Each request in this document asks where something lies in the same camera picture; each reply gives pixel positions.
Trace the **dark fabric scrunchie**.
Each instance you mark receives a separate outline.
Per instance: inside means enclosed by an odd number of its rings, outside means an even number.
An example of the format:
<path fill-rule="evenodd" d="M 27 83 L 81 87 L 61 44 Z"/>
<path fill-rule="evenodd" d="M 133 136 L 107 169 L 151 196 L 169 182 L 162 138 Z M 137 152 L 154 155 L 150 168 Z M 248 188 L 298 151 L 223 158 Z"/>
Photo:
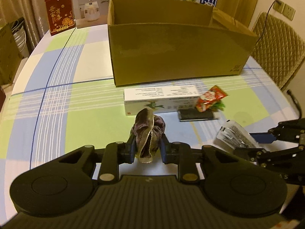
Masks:
<path fill-rule="evenodd" d="M 137 113 L 131 133 L 136 136 L 136 157 L 140 163 L 151 163 L 160 147 L 165 122 L 153 113 L 151 108 L 144 108 Z"/>

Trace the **red gift box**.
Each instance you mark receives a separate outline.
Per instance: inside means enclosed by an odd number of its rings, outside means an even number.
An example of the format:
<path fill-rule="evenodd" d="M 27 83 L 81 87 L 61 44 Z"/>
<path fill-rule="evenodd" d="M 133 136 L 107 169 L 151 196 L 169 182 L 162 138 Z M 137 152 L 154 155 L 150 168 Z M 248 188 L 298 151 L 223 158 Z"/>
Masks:
<path fill-rule="evenodd" d="M 45 0 L 51 36 L 75 27 L 72 0 Z"/>

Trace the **clear black sachet pack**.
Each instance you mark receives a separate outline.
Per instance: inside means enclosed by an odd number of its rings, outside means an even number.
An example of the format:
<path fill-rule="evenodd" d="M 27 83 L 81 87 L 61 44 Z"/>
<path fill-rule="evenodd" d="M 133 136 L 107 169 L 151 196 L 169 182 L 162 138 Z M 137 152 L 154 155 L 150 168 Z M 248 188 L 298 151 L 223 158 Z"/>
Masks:
<path fill-rule="evenodd" d="M 233 149 L 259 148 L 259 143 L 234 120 L 227 120 L 221 126 L 216 138 Z"/>

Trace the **brown cardboard carton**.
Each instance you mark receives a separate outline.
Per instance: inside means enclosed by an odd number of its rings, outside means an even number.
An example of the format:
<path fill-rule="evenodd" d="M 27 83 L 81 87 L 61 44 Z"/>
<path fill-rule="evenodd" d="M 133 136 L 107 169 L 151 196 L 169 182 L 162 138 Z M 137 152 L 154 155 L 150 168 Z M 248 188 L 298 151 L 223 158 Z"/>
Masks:
<path fill-rule="evenodd" d="M 14 81 L 23 57 L 15 42 L 9 23 L 1 29 L 0 48 L 0 85 L 10 84 Z"/>

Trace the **beige curtain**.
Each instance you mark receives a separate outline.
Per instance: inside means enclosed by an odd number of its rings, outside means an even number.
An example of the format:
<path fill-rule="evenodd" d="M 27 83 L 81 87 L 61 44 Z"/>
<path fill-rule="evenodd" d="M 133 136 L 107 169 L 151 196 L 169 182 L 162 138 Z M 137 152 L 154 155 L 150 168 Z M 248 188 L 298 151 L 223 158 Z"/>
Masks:
<path fill-rule="evenodd" d="M 1 0 L 1 25 L 25 20 L 27 46 L 33 51 L 49 30 L 45 0 Z"/>

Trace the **quilted beige chair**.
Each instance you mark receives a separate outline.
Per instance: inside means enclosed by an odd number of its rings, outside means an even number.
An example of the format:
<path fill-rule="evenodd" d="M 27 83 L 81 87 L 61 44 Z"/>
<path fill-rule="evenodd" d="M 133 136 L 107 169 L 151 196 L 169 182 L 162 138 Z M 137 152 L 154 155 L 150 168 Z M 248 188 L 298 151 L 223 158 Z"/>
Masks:
<path fill-rule="evenodd" d="M 283 20 L 262 12 L 252 32 L 259 36 L 251 56 L 284 90 L 304 62 L 304 40 Z"/>

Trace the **checkered tablecloth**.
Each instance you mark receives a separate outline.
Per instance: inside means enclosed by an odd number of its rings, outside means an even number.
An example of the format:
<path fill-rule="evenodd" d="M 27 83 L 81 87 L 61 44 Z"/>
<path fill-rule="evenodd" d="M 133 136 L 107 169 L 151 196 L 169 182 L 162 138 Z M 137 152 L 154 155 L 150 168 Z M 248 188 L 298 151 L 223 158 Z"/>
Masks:
<path fill-rule="evenodd" d="M 203 93 L 214 85 L 227 97 L 220 118 L 181 122 L 163 113 L 165 134 L 193 148 L 216 145 L 222 124 L 234 120 L 248 132 L 265 132 L 296 113 L 253 58 L 231 77 L 182 80 Z M 108 27 L 74 28 L 45 34 L 15 81 L 1 112 L 1 223 L 16 213 L 9 195 L 21 173 L 83 145 L 103 148 L 126 141 L 134 117 L 124 108 L 124 90 L 114 85 Z"/>

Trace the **green snack packet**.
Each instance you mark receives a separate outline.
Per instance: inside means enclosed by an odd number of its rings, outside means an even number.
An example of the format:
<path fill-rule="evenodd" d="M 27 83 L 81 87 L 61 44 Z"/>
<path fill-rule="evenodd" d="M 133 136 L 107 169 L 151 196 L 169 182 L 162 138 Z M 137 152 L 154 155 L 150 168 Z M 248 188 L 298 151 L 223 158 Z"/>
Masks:
<path fill-rule="evenodd" d="M 209 109 L 213 112 L 223 111 L 225 109 L 225 104 L 220 100 L 213 104 Z"/>

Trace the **open cardboard box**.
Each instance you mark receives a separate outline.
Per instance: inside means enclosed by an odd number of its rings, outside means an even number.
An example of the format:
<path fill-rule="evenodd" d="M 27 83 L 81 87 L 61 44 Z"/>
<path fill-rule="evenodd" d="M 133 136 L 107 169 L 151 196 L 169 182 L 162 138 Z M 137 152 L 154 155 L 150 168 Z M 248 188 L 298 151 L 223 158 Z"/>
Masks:
<path fill-rule="evenodd" d="M 258 37 L 213 6 L 182 0 L 110 0 L 116 86 L 241 73 Z"/>

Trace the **wall socket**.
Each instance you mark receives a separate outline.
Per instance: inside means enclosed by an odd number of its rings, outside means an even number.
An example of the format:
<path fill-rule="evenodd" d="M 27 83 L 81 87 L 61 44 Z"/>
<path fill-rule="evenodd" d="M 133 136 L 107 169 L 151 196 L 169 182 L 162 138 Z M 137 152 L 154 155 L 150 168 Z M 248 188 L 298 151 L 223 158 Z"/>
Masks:
<path fill-rule="evenodd" d="M 273 10 L 285 16 L 287 19 L 292 21 L 295 16 L 296 10 L 290 5 L 284 3 L 281 0 L 274 0 Z"/>

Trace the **red snack packet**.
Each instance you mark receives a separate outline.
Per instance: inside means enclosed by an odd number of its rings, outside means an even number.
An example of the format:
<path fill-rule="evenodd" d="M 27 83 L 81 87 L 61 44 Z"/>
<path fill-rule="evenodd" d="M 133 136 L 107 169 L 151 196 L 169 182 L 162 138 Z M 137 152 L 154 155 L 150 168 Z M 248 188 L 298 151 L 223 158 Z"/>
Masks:
<path fill-rule="evenodd" d="M 228 94 L 224 90 L 214 85 L 207 92 L 199 96 L 195 107 L 199 112 L 205 112 L 227 96 Z"/>

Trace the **small black flat box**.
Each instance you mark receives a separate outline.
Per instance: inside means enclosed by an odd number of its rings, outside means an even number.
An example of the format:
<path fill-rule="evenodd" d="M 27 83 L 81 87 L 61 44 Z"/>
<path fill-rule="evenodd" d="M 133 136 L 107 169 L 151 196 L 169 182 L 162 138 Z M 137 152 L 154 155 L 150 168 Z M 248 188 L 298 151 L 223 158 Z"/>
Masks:
<path fill-rule="evenodd" d="M 213 112 L 211 111 L 199 112 L 197 109 L 178 110 L 178 116 L 181 122 L 216 119 Z"/>

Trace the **white humidifier box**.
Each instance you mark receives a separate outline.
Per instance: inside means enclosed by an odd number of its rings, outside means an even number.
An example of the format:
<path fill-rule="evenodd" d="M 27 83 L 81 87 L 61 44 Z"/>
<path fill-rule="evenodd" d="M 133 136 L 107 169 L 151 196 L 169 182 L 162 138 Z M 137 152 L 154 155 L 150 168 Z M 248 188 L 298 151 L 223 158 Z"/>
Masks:
<path fill-rule="evenodd" d="M 107 24 L 109 0 L 72 0 L 77 28 Z"/>

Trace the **white long carton box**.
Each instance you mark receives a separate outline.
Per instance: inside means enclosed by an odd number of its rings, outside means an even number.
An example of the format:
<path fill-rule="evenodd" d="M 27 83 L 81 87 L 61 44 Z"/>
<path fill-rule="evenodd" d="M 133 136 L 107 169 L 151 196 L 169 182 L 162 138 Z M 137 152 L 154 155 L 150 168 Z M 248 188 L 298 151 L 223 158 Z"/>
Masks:
<path fill-rule="evenodd" d="M 199 96 L 194 85 L 126 88 L 124 90 L 125 113 L 136 115 L 144 108 L 151 108 L 154 113 L 194 108 Z"/>

